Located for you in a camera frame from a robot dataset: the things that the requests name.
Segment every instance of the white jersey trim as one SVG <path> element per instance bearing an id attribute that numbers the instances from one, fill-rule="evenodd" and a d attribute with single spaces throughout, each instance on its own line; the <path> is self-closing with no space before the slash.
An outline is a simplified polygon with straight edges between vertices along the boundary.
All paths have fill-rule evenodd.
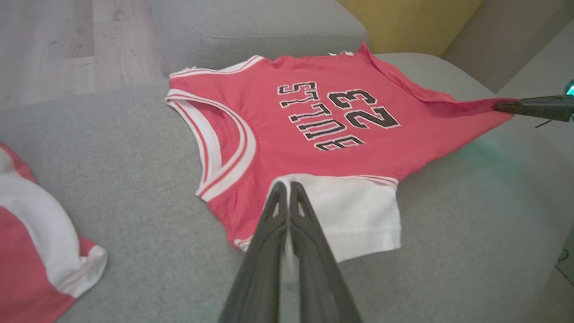
<path id="1" fill-rule="evenodd" d="M 401 246 L 397 179 L 289 174 L 273 180 L 269 190 L 277 182 L 284 183 L 288 192 L 291 182 L 305 187 L 337 262 Z M 244 252 L 250 243 L 251 237 L 234 240 Z"/>
<path id="2" fill-rule="evenodd" d="M 239 132 L 239 144 L 237 150 L 229 159 L 229 161 L 226 162 L 225 165 L 220 166 L 219 169 L 212 168 L 212 170 L 206 172 L 205 159 L 219 159 L 219 163 L 221 163 L 221 150 L 218 144 L 219 140 L 206 140 L 208 137 L 213 138 L 215 136 L 216 138 L 216 134 L 214 134 L 215 132 L 213 132 L 213 128 L 207 119 L 198 118 L 195 112 L 191 114 L 188 113 L 189 122 L 186 122 L 188 125 L 193 125 L 192 123 L 197 125 L 197 127 L 192 126 L 191 129 L 196 135 L 196 138 L 199 138 L 198 144 L 202 145 L 201 140 L 203 138 L 206 147 L 206 150 L 200 153 L 200 156 L 202 156 L 201 163 L 204 168 L 203 179 L 205 180 L 202 179 L 196 195 L 204 201 L 209 202 L 211 199 L 217 197 L 229 189 L 229 187 L 237 182 L 239 178 L 241 178 L 241 176 L 247 171 L 255 156 L 257 143 L 255 141 L 253 131 L 249 125 L 239 115 L 237 115 L 236 112 L 220 102 L 198 97 L 197 95 L 178 89 L 169 90 L 168 96 L 165 99 L 165 102 L 171 107 L 177 107 L 178 104 L 182 107 L 182 109 L 179 111 L 182 117 L 185 116 L 185 114 L 182 113 L 182 110 L 186 109 L 195 110 L 197 113 L 201 113 L 195 109 L 188 101 L 206 103 L 224 111 L 235 122 Z"/>
<path id="3" fill-rule="evenodd" d="M 1 147 L 0 170 L 0 206 L 16 216 L 30 234 L 50 284 L 60 293 L 78 298 L 102 276 L 106 250 L 95 245 L 86 257 L 80 256 L 80 242 L 68 214 L 48 192 L 20 176 Z"/>
<path id="4" fill-rule="evenodd" d="M 222 167 L 219 138 L 205 116 L 189 102 L 171 101 L 168 102 L 168 105 L 181 115 L 197 140 L 202 168 L 201 182 L 198 188 L 198 191 L 200 191 L 205 186 L 205 183 L 212 179 Z"/>
<path id="5" fill-rule="evenodd" d="M 258 61 L 264 59 L 264 57 L 262 56 L 253 56 L 250 59 L 243 61 L 239 64 L 233 65 L 233 66 L 229 66 L 227 68 L 224 68 L 222 70 L 210 70 L 208 68 L 186 68 L 185 70 L 179 71 L 179 72 L 175 72 L 175 73 L 171 73 L 169 75 L 170 79 L 174 79 L 174 78 L 183 78 L 186 76 L 191 76 L 191 75 L 200 75 L 200 74 L 235 74 L 238 72 L 242 72 L 248 68 L 250 68 L 251 66 L 255 65 Z"/>

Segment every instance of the jersey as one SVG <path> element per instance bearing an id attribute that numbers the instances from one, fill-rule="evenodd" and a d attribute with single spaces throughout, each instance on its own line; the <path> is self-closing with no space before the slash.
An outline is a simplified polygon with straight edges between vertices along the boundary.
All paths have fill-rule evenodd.
<path id="1" fill-rule="evenodd" d="M 30 168 L 0 144 L 0 321 L 53 322 L 102 276 L 107 252 L 78 237 Z"/>
<path id="2" fill-rule="evenodd" d="M 425 89 L 362 45 L 170 76 L 166 103 L 195 134 L 196 194 L 246 249 L 277 180 L 301 182 L 341 261 L 400 246 L 401 179 L 505 122 L 501 99 Z"/>

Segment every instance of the red jersey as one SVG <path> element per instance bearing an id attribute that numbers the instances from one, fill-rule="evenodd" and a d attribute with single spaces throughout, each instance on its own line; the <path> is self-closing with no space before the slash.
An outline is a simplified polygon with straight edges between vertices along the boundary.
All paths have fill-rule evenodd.
<path id="1" fill-rule="evenodd" d="M 170 76 L 168 105 L 194 132 L 197 195 L 246 247 L 274 180 L 303 182 L 337 260 L 400 245 L 398 182 L 505 122 L 501 99 L 424 89 L 363 44 L 356 54 Z"/>

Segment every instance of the gray fabric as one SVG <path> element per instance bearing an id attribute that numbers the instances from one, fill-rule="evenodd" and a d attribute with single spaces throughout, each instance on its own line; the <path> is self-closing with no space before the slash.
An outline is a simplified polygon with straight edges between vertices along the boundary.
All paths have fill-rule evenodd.
<path id="1" fill-rule="evenodd" d="M 386 57 L 473 98 L 439 59 Z M 451 77 L 433 84 L 423 71 L 439 67 Z M 110 255 L 59 322 L 217 320 L 242 254 L 193 195 L 196 141 L 165 93 L 163 81 L 0 111 L 0 141 Z M 524 322 L 572 226 L 573 183 L 572 166 L 514 119 L 408 177 L 402 248 L 340 264 L 364 321 Z M 297 322 L 287 288 L 282 321 Z"/>
<path id="2" fill-rule="evenodd" d="M 327 55 L 368 41 L 335 0 L 154 0 L 153 18 L 172 72 L 220 69 L 253 55 Z"/>

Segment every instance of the wall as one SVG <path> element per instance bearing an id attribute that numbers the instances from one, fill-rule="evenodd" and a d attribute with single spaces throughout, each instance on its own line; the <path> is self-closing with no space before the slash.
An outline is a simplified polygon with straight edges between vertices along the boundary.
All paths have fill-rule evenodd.
<path id="1" fill-rule="evenodd" d="M 497 92 L 573 17 L 574 0 L 484 0 L 443 59 Z"/>
<path id="2" fill-rule="evenodd" d="M 367 29 L 374 53 L 441 56 L 482 0 L 338 0 Z"/>

